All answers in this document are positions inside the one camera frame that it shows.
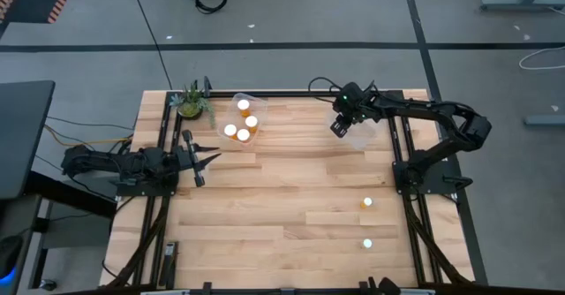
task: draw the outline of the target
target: white lid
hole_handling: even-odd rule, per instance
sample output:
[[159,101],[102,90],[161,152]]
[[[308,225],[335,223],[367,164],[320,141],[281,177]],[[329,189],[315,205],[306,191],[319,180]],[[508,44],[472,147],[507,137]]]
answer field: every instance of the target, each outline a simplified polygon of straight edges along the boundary
[[247,130],[239,130],[239,132],[237,132],[237,138],[241,141],[246,141],[249,140],[249,131]]
[[232,124],[226,125],[226,127],[223,129],[223,132],[225,132],[228,136],[233,136],[237,132],[237,127]]
[[247,100],[240,100],[237,102],[237,108],[240,110],[247,110],[249,109],[249,101]]
[[369,248],[373,246],[373,242],[369,238],[366,238],[365,240],[363,240],[363,246]]
[[249,127],[255,127],[257,126],[258,120],[255,116],[249,116],[248,118],[245,119],[245,124]]

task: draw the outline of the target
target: potted plant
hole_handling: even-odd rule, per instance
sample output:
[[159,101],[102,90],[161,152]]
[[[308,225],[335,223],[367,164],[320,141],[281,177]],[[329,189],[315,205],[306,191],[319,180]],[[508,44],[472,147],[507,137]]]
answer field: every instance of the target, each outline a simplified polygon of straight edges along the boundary
[[210,101],[204,98],[204,93],[196,88],[196,81],[189,90],[185,90],[177,95],[173,95],[170,106],[176,106],[178,115],[184,119],[195,120],[200,118],[203,111],[208,112],[210,127],[215,128],[215,111]]

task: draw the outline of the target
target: small plant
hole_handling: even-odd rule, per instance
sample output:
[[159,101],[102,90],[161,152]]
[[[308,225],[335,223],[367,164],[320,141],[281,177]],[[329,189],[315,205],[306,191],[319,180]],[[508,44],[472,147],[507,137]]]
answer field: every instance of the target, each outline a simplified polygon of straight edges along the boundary
[[202,111],[207,111],[210,126],[215,128],[214,107],[208,99],[204,98],[204,93],[196,88],[196,81],[191,85],[190,90],[185,86],[182,93],[173,95],[170,106],[178,107],[178,113],[183,117],[196,117]]

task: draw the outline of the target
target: black desk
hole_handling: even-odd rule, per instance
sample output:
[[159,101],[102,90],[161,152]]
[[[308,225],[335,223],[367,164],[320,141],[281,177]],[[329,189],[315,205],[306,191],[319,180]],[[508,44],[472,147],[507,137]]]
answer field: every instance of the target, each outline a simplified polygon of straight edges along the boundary
[[[49,220],[37,217],[42,198],[108,218],[116,210],[114,202],[31,171],[54,89],[52,81],[0,84],[0,238],[19,234],[24,240],[9,281],[0,281],[0,295],[16,293],[33,233],[47,232]],[[29,288],[41,281],[42,237]]]

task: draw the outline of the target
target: plant pot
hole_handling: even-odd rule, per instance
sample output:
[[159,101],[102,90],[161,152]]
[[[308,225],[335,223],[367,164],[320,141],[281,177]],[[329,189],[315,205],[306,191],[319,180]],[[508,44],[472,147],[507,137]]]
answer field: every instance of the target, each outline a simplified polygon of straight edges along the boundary
[[182,116],[184,119],[187,119],[187,120],[197,120],[197,119],[199,119],[202,116],[202,112],[203,112],[203,110],[199,110],[198,113],[189,117],[189,116],[186,116],[183,113],[181,113],[180,107],[177,108],[178,115]]

